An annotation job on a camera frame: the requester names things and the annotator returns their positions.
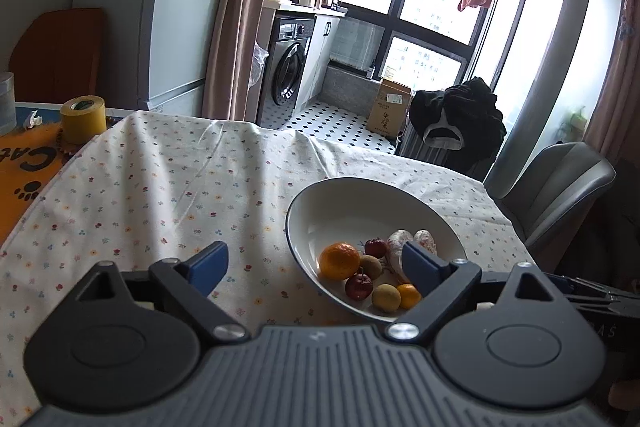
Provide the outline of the small kumquat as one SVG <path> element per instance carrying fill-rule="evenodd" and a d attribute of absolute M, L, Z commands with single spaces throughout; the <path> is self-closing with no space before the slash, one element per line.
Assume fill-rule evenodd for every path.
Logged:
<path fill-rule="evenodd" d="M 420 291 L 412 284 L 401 284 L 397 287 L 400 295 L 400 307 L 403 310 L 410 310 L 422 299 Z"/>

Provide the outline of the red cherry fruit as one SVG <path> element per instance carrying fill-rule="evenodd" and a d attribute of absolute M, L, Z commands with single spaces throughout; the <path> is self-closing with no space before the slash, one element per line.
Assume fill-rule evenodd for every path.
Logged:
<path fill-rule="evenodd" d="M 354 301 L 362 301 L 368 298 L 372 291 L 372 280 L 363 272 L 352 275 L 345 283 L 345 294 Z"/>

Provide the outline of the large orange mandarin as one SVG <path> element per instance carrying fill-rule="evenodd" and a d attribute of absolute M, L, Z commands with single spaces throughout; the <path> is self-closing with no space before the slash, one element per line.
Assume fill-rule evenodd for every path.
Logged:
<path fill-rule="evenodd" d="M 349 243 L 326 246 L 319 257 L 320 274 L 331 281 L 347 280 L 358 271 L 359 265 L 359 251 Z"/>

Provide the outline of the white kitchen cabinet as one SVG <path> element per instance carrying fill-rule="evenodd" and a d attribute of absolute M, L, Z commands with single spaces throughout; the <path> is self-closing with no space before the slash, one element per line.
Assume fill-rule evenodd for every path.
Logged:
<path fill-rule="evenodd" d="M 317 98 L 322 89 L 329 65 L 332 44 L 341 19 L 336 16 L 317 15 L 307 52 L 306 64 L 300 84 L 295 112 L 301 112 Z"/>

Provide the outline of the floral white tablecloth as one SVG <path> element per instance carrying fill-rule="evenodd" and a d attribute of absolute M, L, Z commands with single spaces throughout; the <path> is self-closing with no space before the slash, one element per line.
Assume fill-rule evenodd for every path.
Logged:
<path fill-rule="evenodd" d="M 381 181 L 420 198 L 485 269 L 508 271 L 528 259 L 483 185 L 462 174 L 294 130 L 134 113 L 89 142 L 50 182 L 8 184 L 32 201 L 1 249 L 2 424 L 21 424 L 38 407 L 24 347 L 100 260 L 145 269 L 221 241 L 230 265 L 213 299 L 249 329 L 354 321 L 306 280 L 285 238 L 292 198 L 336 176 Z"/>

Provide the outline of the grey leather chair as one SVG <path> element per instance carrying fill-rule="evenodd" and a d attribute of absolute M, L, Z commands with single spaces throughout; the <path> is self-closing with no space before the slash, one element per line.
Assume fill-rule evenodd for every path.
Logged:
<path fill-rule="evenodd" d="M 608 191 L 615 178 L 611 163 L 588 144 L 554 144 L 544 148 L 508 194 L 495 202 L 536 257 L 570 218 Z"/>

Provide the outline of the right side curtain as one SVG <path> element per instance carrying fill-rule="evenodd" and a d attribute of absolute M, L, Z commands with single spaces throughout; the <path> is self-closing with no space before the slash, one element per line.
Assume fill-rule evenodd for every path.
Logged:
<path fill-rule="evenodd" d="M 584 141 L 611 164 L 639 161 L 639 0 L 622 0 L 616 43 Z"/>

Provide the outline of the black clothes pile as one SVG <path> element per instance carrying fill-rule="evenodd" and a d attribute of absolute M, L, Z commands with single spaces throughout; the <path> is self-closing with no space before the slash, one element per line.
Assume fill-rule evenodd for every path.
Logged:
<path fill-rule="evenodd" d="M 494 159 L 506 137 L 497 97 L 480 77 L 438 91 L 418 91 L 409 121 L 423 143 L 447 151 L 445 166 L 468 174 Z"/>

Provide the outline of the cardboard box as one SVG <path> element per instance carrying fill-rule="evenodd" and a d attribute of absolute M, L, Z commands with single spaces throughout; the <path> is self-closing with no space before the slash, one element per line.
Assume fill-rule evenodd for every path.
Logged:
<path fill-rule="evenodd" d="M 395 139 L 404 124 L 412 100 L 412 90 L 401 83 L 383 79 L 371 108 L 367 129 Z"/>

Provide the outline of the yellow tape roll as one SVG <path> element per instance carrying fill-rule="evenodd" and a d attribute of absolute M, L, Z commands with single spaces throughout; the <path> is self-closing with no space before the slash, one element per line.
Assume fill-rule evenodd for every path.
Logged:
<path fill-rule="evenodd" d="M 84 145 L 106 130 L 105 103 L 95 95 L 72 98 L 60 108 L 63 139 L 72 145 Z"/>

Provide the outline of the orange cat table mat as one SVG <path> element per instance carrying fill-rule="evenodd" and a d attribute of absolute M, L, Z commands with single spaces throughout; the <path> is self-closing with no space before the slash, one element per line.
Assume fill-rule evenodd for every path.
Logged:
<path fill-rule="evenodd" d="M 2 135 L 0 146 L 1 243 L 27 208 L 78 148 L 63 140 L 62 124 L 16 128 Z"/>

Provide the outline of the clear glass cup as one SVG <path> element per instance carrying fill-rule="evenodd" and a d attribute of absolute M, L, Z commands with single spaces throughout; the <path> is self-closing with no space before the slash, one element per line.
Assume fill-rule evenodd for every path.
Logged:
<path fill-rule="evenodd" d="M 10 133 L 16 127 L 14 75 L 0 74 L 0 135 Z"/>

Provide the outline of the red wooden chair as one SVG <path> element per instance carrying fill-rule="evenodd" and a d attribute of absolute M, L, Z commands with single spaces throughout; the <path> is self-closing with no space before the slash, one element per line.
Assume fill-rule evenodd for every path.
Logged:
<path fill-rule="evenodd" d="M 9 59 L 15 100 L 64 103 L 96 92 L 105 21 L 100 8 L 38 16 Z"/>

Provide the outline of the silver washing machine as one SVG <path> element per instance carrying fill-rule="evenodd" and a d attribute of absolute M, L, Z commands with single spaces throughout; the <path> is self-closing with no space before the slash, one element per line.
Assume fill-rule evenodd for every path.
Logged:
<path fill-rule="evenodd" d="M 256 119 L 260 127 L 280 129 L 293 115 L 313 33 L 313 17 L 276 15 L 260 89 Z"/>

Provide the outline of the pink brown curtain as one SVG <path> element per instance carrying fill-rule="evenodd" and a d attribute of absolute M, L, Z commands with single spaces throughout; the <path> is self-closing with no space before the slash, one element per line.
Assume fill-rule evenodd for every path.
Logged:
<path fill-rule="evenodd" d="M 218 0 L 204 84 L 203 117 L 245 117 L 261 9 L 262 0 Z"/>

